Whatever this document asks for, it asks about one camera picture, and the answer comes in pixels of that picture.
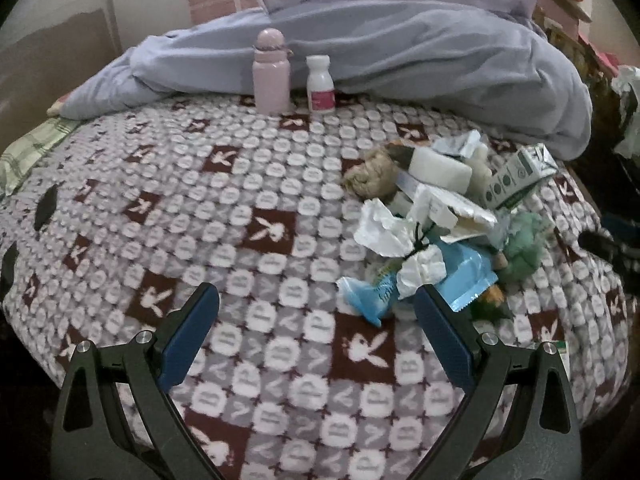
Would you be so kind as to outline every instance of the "pink label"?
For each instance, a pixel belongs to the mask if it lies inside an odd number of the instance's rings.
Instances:
[[[335,108],[335,93],[333,90],[311,92],[312,111],[331,110]]]

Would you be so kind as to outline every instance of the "green plaid cloth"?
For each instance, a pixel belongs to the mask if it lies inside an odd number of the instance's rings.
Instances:
[[[11,195],[27,178],[31,168],[81,121],[52,118],[9,145],[0,156],[0,197]]]

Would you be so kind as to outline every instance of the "patterned blanket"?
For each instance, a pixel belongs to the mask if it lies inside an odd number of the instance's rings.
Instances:
[[[463,394],[409,305],[377,330],[337,297],[336,279],[363,278],[369,259],[353,241],[361,203],[340,180],[373,146],[470,128],[479,126],[364,97],[339,98],[324,118],[304,108],[266,118],[250,98],[213,95],[101,117],[2,203],[0,254],[13,242],[19,251],[2,307],[62,384],[77,343],[127,342],[213,283],[220,316],[171,397],[226,478],[404,479]],[[514,149],[492,141],[491,163]],[[36,233],[36,205],[55,182],[56,212]],[[514,320],[478,328],[512,345],[566,340],[586,422],[625,383],[631,307],[611,268],[577,245],[598,218],[566,171],[524,207],[554,220],[556,240],[507,291]],[[121,395],[146,438],[130,391]],[[506,390],[478,456],[512,397]]]

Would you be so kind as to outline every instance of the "pink thermos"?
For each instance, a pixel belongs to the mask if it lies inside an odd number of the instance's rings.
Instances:
[[[259,114],[289,112],[290,50],[284,36],[275,28],[266,28],[255,42],[254,95]]]

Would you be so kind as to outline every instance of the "folded comforter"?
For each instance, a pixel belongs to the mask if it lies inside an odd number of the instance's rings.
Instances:
[[[589,142],[589,93],[559,50],[516,20],[429,1],[252,9],[151,36],[72,92],[61,115],[88,119],[177,91],[252,94],[252,46],[267,27],[293,50],[294,88],[305,86],[305,57],[328,54],[343,92],[446,107],[562,159]]]

